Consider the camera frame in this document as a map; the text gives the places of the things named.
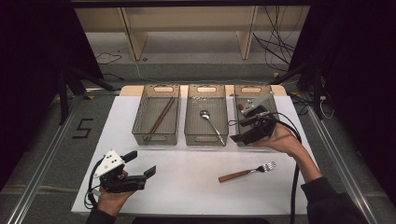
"person's right hand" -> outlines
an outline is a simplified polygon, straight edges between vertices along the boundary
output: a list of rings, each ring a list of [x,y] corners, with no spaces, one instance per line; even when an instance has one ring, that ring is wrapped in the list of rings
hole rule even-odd
[[[270,138],[259,140],[250,145],[253,147],[270,147],[276,151],[287,153],[289,156],[293,156],[297,150],[303,147],[291,130],[279,123],[276,124]]]

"white table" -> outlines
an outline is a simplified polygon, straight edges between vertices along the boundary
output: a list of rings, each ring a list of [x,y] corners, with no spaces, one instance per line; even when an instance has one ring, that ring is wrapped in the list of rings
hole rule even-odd
[[[289,96],[276,96],[276,107],[297,126],[305,148],[312,155]],[[259,217],[288,215],[295,162],[288,155],[271,148],[238,147],[229,137],[226,147],[188,147],[184,138],[187,98],[182,97],[176,146],[139,146],[132,135],[134,118],[140,97],[118,96],[108,115],[92,161],[83,179],[72,212],[87,214],[84,196],[92,167],[110,150],[120,155],[138,151],[124,170],[129,175],[141,175],[157,165],[144,190],[136,192],[122,207],[121,213],[131,216],[211,216]],[[228,117],[234,119],[233,98],[227,98]],[[234,126],[230,134],[235,134]],[[220,184],[218,177],[253,169],[275,161],[276,168],[268,173],[255,173]],[[94,179],[93,185],[99,184]],[[296,214],[306,214],[306,198],[297,188]]]

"person's left hand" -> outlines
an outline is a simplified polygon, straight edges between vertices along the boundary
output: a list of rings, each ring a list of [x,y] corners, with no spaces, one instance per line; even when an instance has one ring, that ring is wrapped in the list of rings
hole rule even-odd
[[[116,217],[120,212],[122,206],[134,194],[134,191],[122,192],[122,193],[108,193],[100,187],[101,196],[98,201],[98,210],[108,213],[109,215]]]

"printed number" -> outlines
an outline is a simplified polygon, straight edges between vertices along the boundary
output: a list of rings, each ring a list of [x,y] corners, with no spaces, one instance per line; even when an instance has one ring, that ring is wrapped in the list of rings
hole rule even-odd
[[[86,131],[85,135],[84,135],[84,136],[73,136],[73,139],[88,138],[88,135],[89,135],[90,132],[91,132],[91,128],[81,128],[82,122],[88,121],[88,120],[93,120],[93,119],[82,119],[82,120],[79,122],[79,125],[78,125],[78,127],[77,127],[77,131]]]

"human hand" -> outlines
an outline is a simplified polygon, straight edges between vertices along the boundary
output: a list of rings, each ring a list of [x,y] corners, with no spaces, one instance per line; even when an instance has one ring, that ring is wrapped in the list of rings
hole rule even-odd
[[[100,187],[99,191],[101,196],[98,201],[98,210],[108,213],[109,215],[116,217],[120,212],[122,206],[134,194],[134,191],[122,192],[122,193],[108,193]]]
[[[274,132],[268,139],[262,139],[250,144],[253,147],[270,147],[279,152],[293,156],[303,145],[297,140],[293,132],[282,124],[277,123]]]

